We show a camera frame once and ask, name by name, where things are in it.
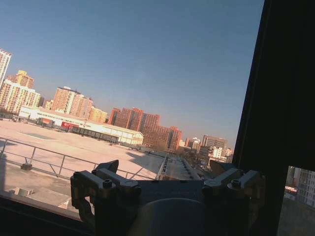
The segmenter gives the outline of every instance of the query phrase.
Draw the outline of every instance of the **tree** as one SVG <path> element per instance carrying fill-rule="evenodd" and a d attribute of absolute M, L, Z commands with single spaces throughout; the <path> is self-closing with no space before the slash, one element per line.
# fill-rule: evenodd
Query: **tree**
<path fill-rule="evenodd" d="M 167 150 L 166 142 L 164 142 L 163 140 L 158 140 L 154 146 L 154 150 L 166 151 Z"/>

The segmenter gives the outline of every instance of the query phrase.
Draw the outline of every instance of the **red sign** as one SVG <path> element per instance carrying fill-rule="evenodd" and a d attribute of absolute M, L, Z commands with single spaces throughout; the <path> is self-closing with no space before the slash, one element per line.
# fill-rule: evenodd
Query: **red sign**
<path fill-rule="evenodd" d="M 62 126 L 62 127 L 65 127 L 65 128 L 68 128 L 68 127 L 71 127 L 71 126 L 72 126 L 72 127 L 74 127 L 74 126 L 79 127 L 79 126 L 76 125 L 76 124 L 71 124 L 71 123 L 64 122 L 64 121 L 61 123 L 61 126 Z"/>
<path fill-rule="evenodd" d="M 51 122 L 51 120 L 43 118 L 43 123 L 44 124 L 49 124 L 50 122 Z"/>

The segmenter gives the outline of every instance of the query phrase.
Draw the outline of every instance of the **metal bracket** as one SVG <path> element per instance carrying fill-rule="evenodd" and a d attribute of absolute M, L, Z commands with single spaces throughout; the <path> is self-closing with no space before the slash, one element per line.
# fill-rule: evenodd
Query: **metal bracket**
<path fill-rule="evenodd" d="M 209 196 L 218 196 L 222 190 L 226 188 L 226 185 L 234 178 L 239 178 L 242 171 L 239 169 L 231 168 L 214 179 L 204 181 L 204 187 L 202 193 Z"/>

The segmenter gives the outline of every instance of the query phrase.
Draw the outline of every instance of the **white building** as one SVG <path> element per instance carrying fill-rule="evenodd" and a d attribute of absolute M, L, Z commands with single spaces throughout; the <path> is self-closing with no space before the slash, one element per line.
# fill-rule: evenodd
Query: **white building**
<path fill-rule="evenodd" d="M 0 90 L 0 107 L 18 114 L 21 106 L 38 106 L 40 94 L 34 89 L 5 80 Z"/>
<path fill-rule="evenodd" d="M 223 149 L 221 147 L 213 147 L 213 158 L 221 158 Z"/>
<path fill-rule="evenodd" d="M 179 144 L 180 147 L 185 147 L 185 142 L 183 140 L 179 140 Z"/>
<path fill-rule="evenodd" d="M 2 87 L 5 73 L 11 60 L 11 56 L 12 56 L 11 53 L 8 53 L 2 48 L 0 48 L 0 89 Z"/>
<path fill-rule="evenodd" d="M 54 121 L 56 126 L 69 127 L 80 129 L 80 133 L 89 136 L 90 133 L 95 135 L 95 132 L 116 137 L 117 142 L 123 142 L 133 145 L 141 145 L 143 142 L 143 134 L 139 131 L 121 128 L 118 126 L 99 123 L 80 117 L 75 117 L 69 114 L 58 113 L 56 111 L 46 110 L 42 107 L 22 106 L 19 117 L 38 119 L 43 118 L 48 121 Z"/>

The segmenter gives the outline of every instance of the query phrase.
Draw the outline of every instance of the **orange building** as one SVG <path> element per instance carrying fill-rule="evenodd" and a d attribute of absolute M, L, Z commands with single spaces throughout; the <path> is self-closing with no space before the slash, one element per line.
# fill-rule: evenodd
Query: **orange building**
<path fill-rule="evenodd" d="M 80 93 L 69 87 L 58 87 L 51 110 L 59 110 L 63 111 L 65 114 L 70 114 L 73 99 L 77 94 Z"/>
<path fill-rule="evenodd" d="M 8 80 L 18 83 L 21 86 L 28 87 L 29 89 L 34 85 L 34 79 L 28 76 L 27 72 L 24 70 L 19 70 L 16 75 L 9 75 Z"/>
<path fill-rule="evenodd" d="M 70 109 L 70 115 L 88 119 L 92 109 L 93 100 L 82 94 L 76 94 Z"/>
<path fill-rule="evenodd" d="M 114 108 L 109 124 L 140 131 L 144 136 L 143 144 L 149 147 L 165 144 L 167 149 L 176 150 L 182 132 L 175 126 L 170 128 L 160 126 L 159 118 L 159 115 L 147 114 L 137 108 L 122 110 Z"/>

